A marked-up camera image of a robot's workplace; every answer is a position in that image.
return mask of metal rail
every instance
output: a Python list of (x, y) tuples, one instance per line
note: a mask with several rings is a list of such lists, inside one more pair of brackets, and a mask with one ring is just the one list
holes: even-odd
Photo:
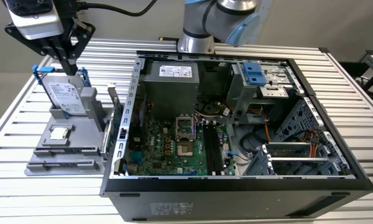
[[(136, 50), (176, 51), (175, 42), (93, 39), (79, 59), (89, 70), (104, 106), (112, 101), (107, 84), (116, 83), (125, 100)], [(331, 54), (316, 48), (216, 45), (217, 54), (295, 58), (321, 104), (373, 181), (373, 102)], [(41, 65), (49, 65), (47, 58)], [(24, 175), (51, 114), (49, 100), (29, 79), (0, 119), (0, 223), (15, 222), (123, 222), (108, 198), (100, 198), (101, 175), (29, 177)], [(373, 193), (315, 220), (300, 224), (373, 224)]]

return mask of robotic arm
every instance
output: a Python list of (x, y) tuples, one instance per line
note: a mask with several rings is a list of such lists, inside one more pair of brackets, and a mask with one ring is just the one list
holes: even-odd
[[(5, 0), (4, 3), (12, 19), (5, 32), (37, 54), (57, 59), (67, 75), (73, 76), (76, 60), (95, 33), (95, 26), (77, 19), (79, 2)], [(72, 36), (77, 38), (76, 44), (72, 44)]]
[(215, 53), (213, 36), (232, 46), (248, 42), (259, 26), (260, 0), (185, 0), (184, 33), (177, 50)]
[[(95, 26), (79, 21), (79, 11), (89, 8), (112, 10), (128, 16), (144, 15), (147, 8), (132, 13), (105, 4), (79, 0), (1, 0), (12, 23), (5, 32), (37, 54), (60, 61), (67, 75), (77, 72), (76, 60), (93, 36)], [(259, 24), (255, 14), (259, 0), (185, 0), (184, 33), (177, 44), (180, 52), (215, 53), (213, 36), (239, 46), (247, 43)]]

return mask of power supply label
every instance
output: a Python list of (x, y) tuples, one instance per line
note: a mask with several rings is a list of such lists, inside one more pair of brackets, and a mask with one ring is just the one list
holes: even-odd
[(56, 103), (71, 115), (83, 115), (85, 110), (76, 87), (69, 83), (49, 83)]
[(192, 78), (192, 67), (163, 65), (160, 67), (159, 76)]
[(193, 202), (151, 203), (152, 215), (191, 215)]

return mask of green circuit board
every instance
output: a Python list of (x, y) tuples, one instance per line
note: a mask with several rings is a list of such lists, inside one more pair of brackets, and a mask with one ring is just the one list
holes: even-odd
[[(219, 125), (216, 130), (219, 136), (227, 136), (224, 126)], [(229, 145), (227, 138), (221, 138), (220, 141)], [(228, 162), (224, 175), (235, 175), (232, 159), (228, 159)], [(197, 123), (196, 138), (193, 142), (188, 142), (176, 141), (175, 122), (149, 122), (141, 163), (133, 175), (208, 175), (203, 124)]]

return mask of motherboard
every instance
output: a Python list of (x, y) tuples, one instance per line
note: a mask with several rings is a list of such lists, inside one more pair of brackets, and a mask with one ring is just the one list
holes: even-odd
[(131, 152), (132, 175), (235, 175), (225, 126), (191, 121), (148, 123), (143, 150)]

